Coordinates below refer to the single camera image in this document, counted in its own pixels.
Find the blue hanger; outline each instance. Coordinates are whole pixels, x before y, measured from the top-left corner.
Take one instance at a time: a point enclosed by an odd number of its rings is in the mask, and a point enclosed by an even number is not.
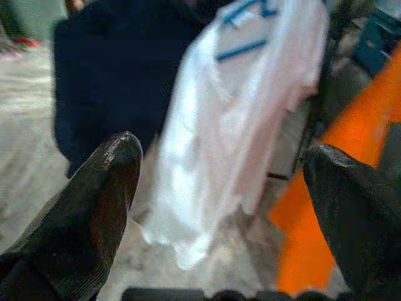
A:
[[[272,11],[272,10],[268,9],[268,0],[248,0],[248,1],[245,1],[235,11],[229,13],[227,16],[224,17],[224,19],[222,21],[222,28],[224,28],[225,26],[228,26],[229,24],[232,24],[232,20],[234,20],[236,17],[238,17],[248,7],[254,5],[258,2],[261,3],[261,12],[260,13],[261,13],[262,17],[270,18],[270,17],[277,15],[277,13],[278,13],[277,10]],[[250,43],[248,45],[245,45],[243,47],[237,48],[235,50],[231,50],[229,52],[222,53],[216,57],[216,60],[219,62],[225,61],[234,56],[240,55],[242,53],[261,48],[264,45],[266,45],[267,43],[268,43],[267,40],[256,41],[256,42]]]

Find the concrete floor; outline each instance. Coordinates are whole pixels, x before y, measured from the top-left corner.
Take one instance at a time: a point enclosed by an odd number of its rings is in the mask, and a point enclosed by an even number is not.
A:
[[[66,161],[52,136],[51,66],[51,53],[46,48],[37,48],[21,60],[0,61],[0,252],[67,183]],[[305,102],[284,121],[272,171],[289,172],[307,111]],[[152,160],[148,158],[134,202],[135,219],[140,220],[147,209],[151,170]],[[200,288],[208,295],[226,288],[245,295],[274,289],[283,237],[268,223],[266,212],[284,187],[285,182],[269,179],[257,216],[238,213],[224,221],[207,260],[187,272],[176,267],[172,250],[146,245],[140,237],[140,225],[130,221],[98,299],[120,300],[129,286]],[[334,278],[332,293],[344,287],[338,271]]]

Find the hanging clothing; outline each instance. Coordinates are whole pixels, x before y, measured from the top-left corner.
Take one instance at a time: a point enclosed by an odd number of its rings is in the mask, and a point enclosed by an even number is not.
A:
[[[162,130],[182,55],[216,10],[98,0],[57,25],[55,137],[68,177],[117,132],[134,133],[146,152]]]
[[[286,110],[316,91],[328,14],[321,0],[271,0],[221,29],[244,1],[221,9],[182,60],[160,142],[149,242],[172,245],[181,268],[207,255],[219,222],[241,205],[253,214]],[[268,39],[222,63],[216,56]]]

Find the metal rack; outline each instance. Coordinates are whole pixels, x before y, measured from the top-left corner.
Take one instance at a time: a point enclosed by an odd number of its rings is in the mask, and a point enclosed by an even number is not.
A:
[[[296,172],[298,166],[299,157],[303,149],[308,148],[311,145],[313,136],[316,132],[316,125],[320,120],[320,112],[323,105],[323,96],[326,93],[326,82],[330,77],[331,64],[337,53],[340,41],[344,35],[344,30],[351,22],[351,11],[352,1],[343,0],[338,10],[338,17],[331,25],[327,37],[325,55],[323,57],[323,63],[320,73],[318,94],[310,98],[311,108],[308,114],[306,125],[304,126],[301,134],[301,140],[299,142],[295,158],[291,165],[289,174],[276,174],[269,172],[268,177],[272,179],[279,179],[283,181],[289,181]]]

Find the navy garment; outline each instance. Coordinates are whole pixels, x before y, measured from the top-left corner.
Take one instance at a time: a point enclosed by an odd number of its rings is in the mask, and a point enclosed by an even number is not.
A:
[[[131,131],[146,152],[161,132],[182,55],[204,27],[188,15],[176,1],[99,0],[56,25],[55,138],[68,177],[114,133]]]

